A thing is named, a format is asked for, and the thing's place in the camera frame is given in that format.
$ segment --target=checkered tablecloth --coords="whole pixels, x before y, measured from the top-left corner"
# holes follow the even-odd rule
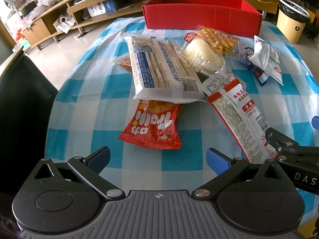
[[[106,145],[111,161],[101,176],[128,192],[132,189],[190,192],[215,177],[205,154],[214,147],[233,158],[241,156],[234,138],[212,106],[204,102],[187,104],[179,121],[179,150],[152,150],[118,139],[134,115],[134,84],[125,70],[113,66],[116,58],[128,55],[123,36],[175,37],[182,41],[185,30],[147,29],[144,18],[114,21],[92,44],[59,91],[47,132],[46,156],[68,160],[87,156]],[[274,25],[263,22],[260,38],[280,51],[283,83],[271,79],[261,87],[240,62],[229,60],[233,72],[246,84],[247,92],[265,116],[269,126],[303,146],[319,146],[319,132],[311,126],[319,115],[319,87],[309,68]],[[254,47],[251,38],[241,38]],[[306,202],[304,220],[317,213],[319,198],[301,191]]]

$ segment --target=red box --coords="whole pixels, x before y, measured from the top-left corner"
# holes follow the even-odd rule
[[[195,29],[198,25],[246,37],[258,35],[262,15],[245,0],[150,0],[147,28]]]

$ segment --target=red bag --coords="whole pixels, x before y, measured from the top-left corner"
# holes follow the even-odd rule
[[[147,110],[144,110],[144,104],[142,100],[139,101],[134,117],[119,139],[151,149],[181,148],[181,140],[175,125],[183,104],[147,101]]]

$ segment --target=tiled floor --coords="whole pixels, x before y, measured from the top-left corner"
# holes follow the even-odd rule
[[[58,44],[51,40],[42,50],[33,49],[29,57],[49,81],[57,89],[60,89],[87,48],[112,21],[88,26],[86,31],[89,32],[79,39],[74,38],[79,32],[73,30]],[[308,39],[306,34],[303,34],[298,44],[294,46],[319,83],[319,50],[313,41]]]

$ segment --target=gray ribbed plate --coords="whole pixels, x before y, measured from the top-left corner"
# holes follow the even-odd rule
[[[300,239],[293,232],[256,236],[224,222],[207,201],[190,198],[186,191],[131,191],[104,205],[91,223],[63,235],[22,231],[25,239]]]

